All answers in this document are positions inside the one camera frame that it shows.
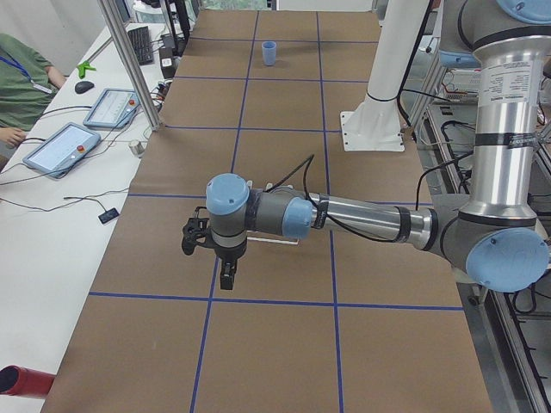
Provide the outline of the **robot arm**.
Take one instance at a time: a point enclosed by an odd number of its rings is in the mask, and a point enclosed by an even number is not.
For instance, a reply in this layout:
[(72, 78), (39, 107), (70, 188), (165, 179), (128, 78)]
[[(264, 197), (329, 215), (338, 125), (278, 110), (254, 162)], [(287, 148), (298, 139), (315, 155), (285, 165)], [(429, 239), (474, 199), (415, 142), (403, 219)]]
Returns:
[(225, 173), (208, 183), (208, 217), (199, 235), (185, 232), (184, 253), (198, 245), (214, 250), (222, 262), (220, 285), (229, 290), (249, 232), (302, 239), (312, 229), (339, 227), (438, 255), (468, 282), (493, 291), (524, 289), (544, 275), (550, 259), (527, 201), (549, 50), (547, 1), (445, 2), (442, 64), (481, 70), (468, 196), (451, 194), (432, 208), (407, 209), (298, 191), (285, 182), (251, 188), (241, 176)]

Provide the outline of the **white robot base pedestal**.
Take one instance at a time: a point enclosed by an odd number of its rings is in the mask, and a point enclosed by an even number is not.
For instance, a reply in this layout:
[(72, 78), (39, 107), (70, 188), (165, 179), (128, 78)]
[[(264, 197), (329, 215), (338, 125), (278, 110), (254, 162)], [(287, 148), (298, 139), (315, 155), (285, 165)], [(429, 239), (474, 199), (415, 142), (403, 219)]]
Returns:
[(353, 112), (342, 112), (346, 151), (396, 151), (405, 147), (400, 132), (398, 98), (430, 2), (388, 2), (366, 95)]

